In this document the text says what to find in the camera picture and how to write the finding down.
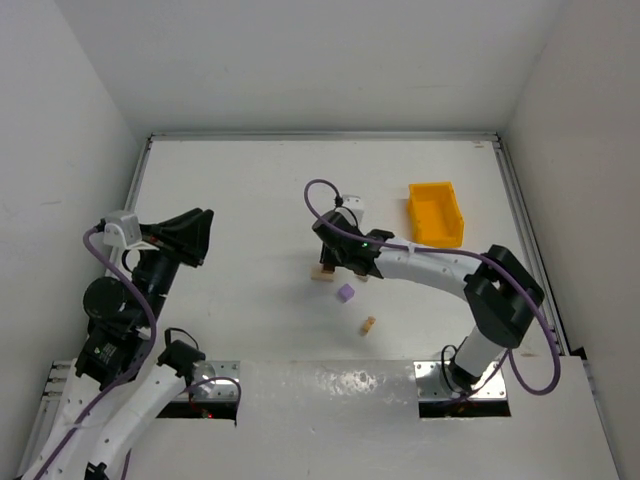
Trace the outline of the long light wood block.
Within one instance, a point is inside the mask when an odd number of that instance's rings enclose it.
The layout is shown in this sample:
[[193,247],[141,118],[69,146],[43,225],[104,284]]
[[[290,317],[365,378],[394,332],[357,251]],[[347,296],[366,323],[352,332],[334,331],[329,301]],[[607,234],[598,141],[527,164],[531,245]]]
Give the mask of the long light wood block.
[[332,271],[323,270],[322,268],[313,268],[310,278],[314,281],[333,282],[334,273]]

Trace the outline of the yellow plastic bin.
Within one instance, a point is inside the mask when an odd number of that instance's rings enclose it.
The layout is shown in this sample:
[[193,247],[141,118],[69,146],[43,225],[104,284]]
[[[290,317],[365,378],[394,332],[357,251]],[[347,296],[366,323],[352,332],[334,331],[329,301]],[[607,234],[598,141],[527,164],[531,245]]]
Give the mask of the yellow plastic bin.
[[451,182],[408,186],[407,213],[415,243],[436,248],[459,248],[464,219]]

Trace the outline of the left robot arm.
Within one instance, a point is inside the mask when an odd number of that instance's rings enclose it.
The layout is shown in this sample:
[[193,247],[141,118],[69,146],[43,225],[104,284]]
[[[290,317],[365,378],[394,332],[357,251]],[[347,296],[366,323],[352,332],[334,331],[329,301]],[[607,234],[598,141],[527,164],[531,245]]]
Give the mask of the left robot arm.
[[128,400],[121,400],[158,336],[157,320],[180,266],[201,266],[212,210],[192,209],[156,224],[114,211],[83,244],[108,270],[86,289],[88,336],[71,365],[61,407],[25,479],[115,479],[150,422],[193,381],[203,352],[173,340]]

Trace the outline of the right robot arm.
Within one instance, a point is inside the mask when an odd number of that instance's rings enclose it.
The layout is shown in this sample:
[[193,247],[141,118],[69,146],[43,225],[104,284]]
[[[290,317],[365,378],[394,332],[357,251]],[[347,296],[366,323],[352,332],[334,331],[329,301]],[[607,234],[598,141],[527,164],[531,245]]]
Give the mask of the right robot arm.
[[475,326],[445,367],[450,390],[468,395],[500,354],[520,346],[544,294],[514,255],[493,245],[482,259],[422,252],[385,230],[363,234],[342,209],[317,219],[312,231],[333,256],[334,265],[358,275],[403,280],[465,301]]

